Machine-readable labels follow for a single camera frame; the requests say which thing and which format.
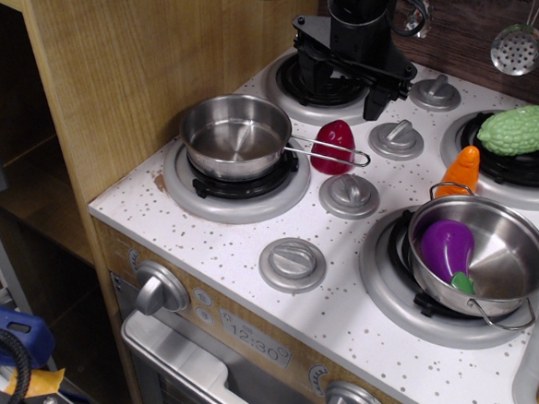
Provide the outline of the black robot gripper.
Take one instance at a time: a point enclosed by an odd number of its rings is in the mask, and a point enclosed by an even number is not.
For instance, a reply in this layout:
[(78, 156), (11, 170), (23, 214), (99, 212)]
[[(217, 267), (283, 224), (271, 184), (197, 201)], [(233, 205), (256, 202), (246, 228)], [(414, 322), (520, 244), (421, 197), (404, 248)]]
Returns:
[(407, 99), (416, 68), (393, 43), (394, 33), (411, 36), (394, 25), (398, 1), (327, 0), (326, 17), (294, 18), (300, 104), (332, 106), (325, 86), (335, 70), (368, 86), (366, 121), (378, 120), (391, 102)]

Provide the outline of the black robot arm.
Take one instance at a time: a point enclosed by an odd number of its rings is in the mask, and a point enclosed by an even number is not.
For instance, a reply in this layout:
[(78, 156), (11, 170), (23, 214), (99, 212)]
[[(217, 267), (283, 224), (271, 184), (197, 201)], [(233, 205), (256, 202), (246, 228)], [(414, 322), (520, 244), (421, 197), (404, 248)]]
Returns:
[(418, 10), (422, 20), (410, 30), (399, 29), (394, 25), (398, 1), (327, 0), (326, 18), (295, 18), (294, 47), (305, 87), (317, 92), (332, 72), (342, 72), (368, 89), (363, 106), (367, 121), (377, 120), (390, 102), (406, 99), (417, 71), (392, 36), (415, 36), (428, 12), (423, 0), (402, 0)]

